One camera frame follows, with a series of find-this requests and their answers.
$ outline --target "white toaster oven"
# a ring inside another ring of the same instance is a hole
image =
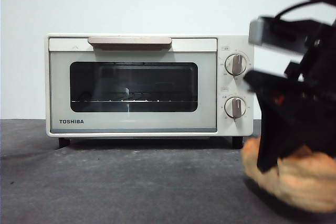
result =
[[[47,134],[240,143],[253,131],[253,62],[247,35],[50,34]]]

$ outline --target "tabletop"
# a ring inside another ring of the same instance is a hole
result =
[[[260,134],[255,121],[254,134]],[[1,120],[1,223],[336,223],[278,201],[230,138],[75,140]]]

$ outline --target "oven window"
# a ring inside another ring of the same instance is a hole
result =
[[[75,112],[193,112],[197,65],[74,62],[70,99]]]

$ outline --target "knob dial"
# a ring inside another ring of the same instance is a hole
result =
[[[238,97],[232,97],[225,103],[225,112],[231,118],[240,118],[245,114],[246,104]]]
[[[233,76],[238,76],[246,69],[246,60],[243,55],[233,54],[227,57],[225,68]]]

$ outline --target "oven leg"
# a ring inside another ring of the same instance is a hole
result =
[[[63,138],[63,137],[59,137],[58,138],[58,145],[59,145],[59,148],[63,148],[63,147],[66,147],[70,144],[70,139],[67,139],[67,138]]]
[[[232,148],[233,149],[243,148],[243,137],[242,136],[233,136],[232,137]]]

